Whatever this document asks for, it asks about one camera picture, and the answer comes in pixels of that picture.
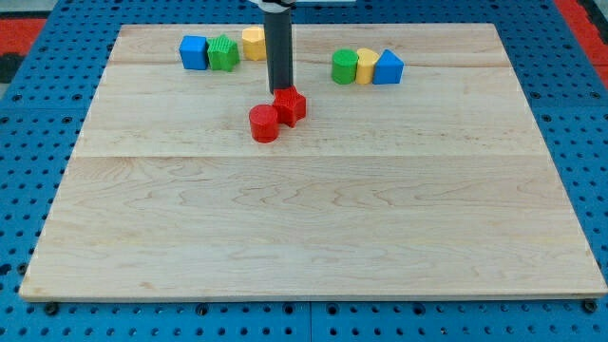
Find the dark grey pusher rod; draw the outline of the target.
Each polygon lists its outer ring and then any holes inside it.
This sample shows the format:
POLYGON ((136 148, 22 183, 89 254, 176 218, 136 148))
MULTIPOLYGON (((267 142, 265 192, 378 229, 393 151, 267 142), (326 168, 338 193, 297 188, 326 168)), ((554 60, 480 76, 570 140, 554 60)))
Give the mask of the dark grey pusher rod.
POLYGON ((269 90, 274 93, 294 84, 291 10, 266 12, 264 31, 269 90))

